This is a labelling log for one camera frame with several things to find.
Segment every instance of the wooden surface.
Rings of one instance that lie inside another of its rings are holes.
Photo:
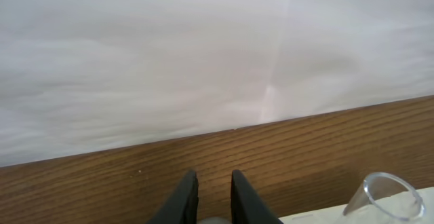
[[[229,217],[231,170],[279,216],[344,204],[385,171],[434,186],[434,97],[0,168],[0,223],[144,223],[189,169],[199,218]]]

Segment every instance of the wrinkled white sheet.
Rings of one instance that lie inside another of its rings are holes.
[[[0,166],[434,94],[434,0],[0,0]]]

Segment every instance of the white paper on table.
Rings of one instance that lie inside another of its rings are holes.
[[[432,224],[434,222],[434,187],[418,189],[417,192],[425,204],[425,215],[419,224]],[[346,204],[343,204],[321,210],[293,214],[279,219],[283,224],[335,224],[342,215],[345,206]]]
[[[434,0],[0,0],[0,166],[434,94]]]

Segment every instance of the white backdrop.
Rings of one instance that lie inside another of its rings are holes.
[[[434,0],[0,0],[0,166],[434,94]]]

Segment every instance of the glass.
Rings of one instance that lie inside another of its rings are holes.
[[[425,205],[416,190],[384,172],[369,174],[336,224],[420,223]]]

